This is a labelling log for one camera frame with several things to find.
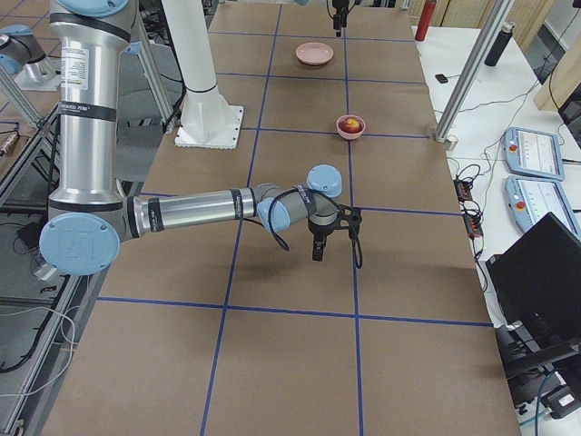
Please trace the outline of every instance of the cable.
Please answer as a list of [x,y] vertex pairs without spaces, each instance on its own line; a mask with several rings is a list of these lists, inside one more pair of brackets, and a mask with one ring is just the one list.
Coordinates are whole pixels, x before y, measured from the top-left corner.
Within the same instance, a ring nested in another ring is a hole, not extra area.
[[446,159],[448,159],[449,161],[452,161],[454,164],[456,164],[456,177],[458,177],[458,171],[460,171],[460,162],[458,162],[456,159],[454,159],[453,157],[449,157],[446,156]]
[[[69,307],[69,308],[68,308],[66,311],[64,311],[64,314],[66,315],[66,314],[67,314],[67,313],[69,313],[71,310],[73,310],[73,309],[79,309],[80,307],[83,307],[83,306],[81,306],[81,305],[78,305],[78,306]],[[79,342],[75,342],[75,341],[74,341],[74,336],[73,336],[73,339],[71,340],[71,339],[69,339],[69,338],[66,336],[66,334],[64,334],[64,329],[63,329],[63,323],[62,323],[62,322],[61,322],[61,334],[63,335],[63,338],[64,338],[64,340],[65,340],[65,341],[67,341],[67,342],[69,342],[71,345],[78,345],[78,344],[79,344]]]
[[183,80],[180,80],[180,79],[174,79],[174,78],[172,78],[172,77],[168,77],[167,75],[165,75],[165,74],[161,74],[161,73],[160,73],[160,76],[161,76],[161,77],[163,77],[164,79],[171,80],[172,82],[175,82],[175,83],[177,83],[177,84],[183,84]]
[[22,227],[24,227],[24,226],[25,226],[24,224],[20,224],[20,223],[12,223],[12,222],[10,222],[10,223],[0,223],[0,225],[13,225],[13,226],[15,226],[15,227],[20,227],[20,228],[22,228]]
[[264,227],[260,221],[252,220],[250,218],[242,218],[242,220],[243,221],[248,221],[249,223],[254,223],[256,225],[259,225],[260,227]]
[[488,163],[488,169],[482,173],[482,175],[486,175],[487,173],[490,173],[490,179],[488,180],[488,184],[487,187],[485,189],[484,192],[484,204],[482,205],[482,213],[484,213],[484,211],[487,208],[487,203],[488,203],[488,190],[490,189],[490,186],[492,184],[492,178],[494,176],[494,169],[497,165],[498,162],[498,153],[500,151],[500,146],[497,148],[497,151],[495,152],[495,156],[494,156],[494,163],[490,162],[490,155],[488,154],[488,149],[494,147],[495,145],[499,144],[500,141],[502,141],[502,138],[504,138],[505,134],[507,134],[508,128],[512,125],[512,123],[515,121],[515,119],[517,118],[518,113],[522,110],[522,108],[525,106],[525,103],[527,102],[527,98],[530,95],[530,93],[533,92],[533,90],[539,85],[538,80],[535,80],[535,83],[529,88],[529,90],[527,91],[527,93],[525,94],[525,98],[523,99],[522,103],[520,104],[520,106],[518,107],[518,109],[515,111],[515,113],[512,115],[512,118],[510,119],[510,121],[508,122],[507,128],[504,130],[504,132],[500,135],[500,137],[491,145],[489,145],[488,147],[485,147],[484,150],[482,151],[482,154],[480,156],[483,156],[484,159],[486,159],[487,163]]
[[551,51],[549,52],[549,54],[545,58],[545,62],[540,66],[541,71],[538,73],[538,75],[541,75],[543,73],[543,70],[545,69],[545,66],[547,65],[548,59],[555,52],[556,48],[559,47],[559,43],[561,42],[561,39],[563,38],[563,36],[565,36],[565,32],[569,29],[569,27],[571,26],[571,24],[573,24],[573,22],[575,21],[575,19],[579,15],[579,11],[581,11],[581,9],[577,9],[577,12],[575,12],[575,15],[573,15],[573,18],[571,18],[571,21],[569,22],[569,24],[566,25],[565,30],[561,33],[561,35],[556,40],[555,45],[553,46],[553,48],[551,49]]
[[556,129],[556,134],[558,135],[559,138],[561,138],[561,141],[562,141],[562,142],[559,141],[559,147],[562,145],[565,145],[565,138],[561,134],[561,127],[563,127],[564,125],[565,125],[565,122],[561,123]]
[[537,406],[535,408],[535,436],[538,436],[538,413],[541,408],[541,396],[543,395],[543,388],[545,387],[545,384],[547,384],[548,379],[550,379],[555,372],[556,370],[553,370],[547,374],[545,379],[541,382],[541,385],[538,387]]
[[[33,307],[32,309],[27,309],[25,311],[21,311],[21,312],[14,312],[14,313],[0,313],[0,317],[8,317],[8,316],[16,316],[16,315],[21,315],[23,313],[28,313],[28,312],[32,312],[32,311],[47,311],[47,312],[52,312],[57,314],[59,317],[67,320],[69,323],[71,323],[71,328],[73,330],[73,337],[76,334],[76,330],[75,330],[75,326],[74,326],[74,322],[71,318],[69,318],[68,316],[66,316],[63,313],[57,312],[54,309],[49,309],[47,307]],[[41,328],[38,329],[36,336],[34,337],[34,343],[33,346],[31,347],[31,349],[28,351],[27,354],[25,354],[25,356],[23,356],[22,360],[17,363],[16,365],[13,365],[10,368],[5,368],[5,369],[0,369],[0,373],[6,373],[6,372],[10,372],[13,371],[16,368],[19,368],[20,366],[22,366],[26,361],[28,361],[30,359],[30,357],[32,356],[32,354],[34,353],[34,350],[36,349],[36,346],[38,344],[38,342],[40,341],[40,335],[42,334],[42,332],[44,331],[44,327],[45,325],[48,323],[48,320],[50,320],[50,316],[47,316],[46,318],[44,318],[43,324],[41,325]],[[65,371],[66,369],[69,367],[69,365],[71,364],[71,360],[73,359],[73,347],[70,347],[70,351],[69,351],[69,359],[66,363],[66,365],[63,367],[62,370],[59,371],[58,374],[56,374],[51,380],[49,380],[47,383],[45,383],[43,386],[41,386],[40,388],[32,391],[32,392],[28,392],[28,393],[0,393],[0,398],[3,397],[27,397],[29,395],[34,395],[35,393],[40,392],[42,389],[44,389],[46,386],[48,386],[49,384],[51,384],[52,382],[54,382],[56,379],[58,379]]]
[[352,222],[349,217],[341,210],[340,206],[330,198],[327,194],[320,191],[313,191],[313,193],[320,195],[329,203],[331,203],[337,209],[338,215],[347,222],[350,229],[350,239],[351,239],[351,252],[353,253],[353,258],[355,259],[355,266],[358,270],[363,267],[363,250],[361,249],[361,241],[359,240],[359,232],[353,227]]

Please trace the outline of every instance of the power strip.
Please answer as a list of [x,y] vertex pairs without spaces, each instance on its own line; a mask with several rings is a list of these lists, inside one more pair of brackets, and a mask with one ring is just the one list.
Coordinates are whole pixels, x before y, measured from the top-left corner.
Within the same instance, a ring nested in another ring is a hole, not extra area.
[[456,190],[456,196],[459,202],[472,201],[472,193],[470,192],[470,184],[468,182],[456,179],[454,180],[454,189]]
[[466,227],[468,238],[474,239],[482,238],[484,236],[484,232],[482,231],[480,223],[477,223],[472,215],[470,215],[468,212],[464,212],[462,218],[464,219],[464,226]]

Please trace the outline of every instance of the white stand base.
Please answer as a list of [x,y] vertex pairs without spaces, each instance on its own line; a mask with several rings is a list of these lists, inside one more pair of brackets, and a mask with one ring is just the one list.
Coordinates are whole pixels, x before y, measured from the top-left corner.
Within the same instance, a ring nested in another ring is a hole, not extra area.
[[[46,60],[55,70],[58,70],[60,68],[60,61],[58,61],[57,59],[46,58]],[[15,77],[15,83],[23,91],[42,91],[52,93],[58,90],[59,86],[61,85],[61,75],[55,74],[52,78],[40,84],[31,79],[26,70],[24,69],[20,73],[18,73],[18,75]]]
[[215,92],[202,99],[195,93],[188,93],[182,125],[175,138],[178,147],[236,148],[244,108],[228,105],[217,89]]

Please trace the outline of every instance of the white table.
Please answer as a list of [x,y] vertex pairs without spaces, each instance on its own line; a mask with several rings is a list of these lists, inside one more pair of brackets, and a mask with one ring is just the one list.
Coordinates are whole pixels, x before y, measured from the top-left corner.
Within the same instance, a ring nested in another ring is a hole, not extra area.
[[[460,74],[464,63],[478,36],[477,29],[458,29],[445,27],[431,27],[428,36],[422,43],[417,43],[420,60],[429,86],[430,97],[439,117],[446,107],[457,78],[450,78],[447,84],[439,83],[435,74],[452,76]],[[483,65],[475,83],[472,85],[462,108],[467,109],[478,104],[511,100],[517,95],[524,94],[537,84],[531,67],[514,40],[500,58],[496,67]],[[474,111],[459,114],[450,130],[458,139],[456,148],[448,152],[448,157],[459,163],[460,170],[469,164],[478,164],[483,171],[488,169],[488,163],[482,153],[486,147],[494,144],[509,126],[524,127],[549,133],[557,133],[562,124],[559,115],[555,112],[542,112],[537,109],[533,98],[540,89],[540,84],[528,95],[510,103],[491,104],[480,106]],[[518,108],[522,105],[510,123]],[[559,133],[562,136],[561,154],[563,158],[581,160],[581,150],[565,126],[561,126]],[[492,157],[494,172],[477,178],[472,190],[473,198],[484,207],[483,230],[485,247],[481,259],[485,261],[493,254],[503,253],[512,245],[522,232],[517,227],[507,206],[504,194],[504,183],[510,172],[507,163],[498,145],[488,148]],[[457,165],[450,160],[452,176],[457,173]],[[566,196],[573,209],[581,208],[581,166],[565,165],[566,179],[562,182]],[[464,175],[474,174],[466,171]],[[487,292],[488,311],[495,325],[501,323],[501,315],[496,305],[496,298],[492,292]],[[534,416],[533,412],[519,417],[525,421]],[[529,424],[521,428],[523,436],[534,434],[534,425]],[[563,420],[540,419],[539,431],[543,436],[562,436],[581,434],[581,411],[576,411]]]

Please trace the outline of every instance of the red object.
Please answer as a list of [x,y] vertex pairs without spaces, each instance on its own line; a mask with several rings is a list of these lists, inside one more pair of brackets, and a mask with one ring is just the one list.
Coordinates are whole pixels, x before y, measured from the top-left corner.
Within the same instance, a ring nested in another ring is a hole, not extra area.
[[423,41],[426,39],[429,22],[431,21],[435,10],[436,0],[426,0],[424,10],[421,11],[421,17],[419,18],[418,30],[416,31],[416,41]]

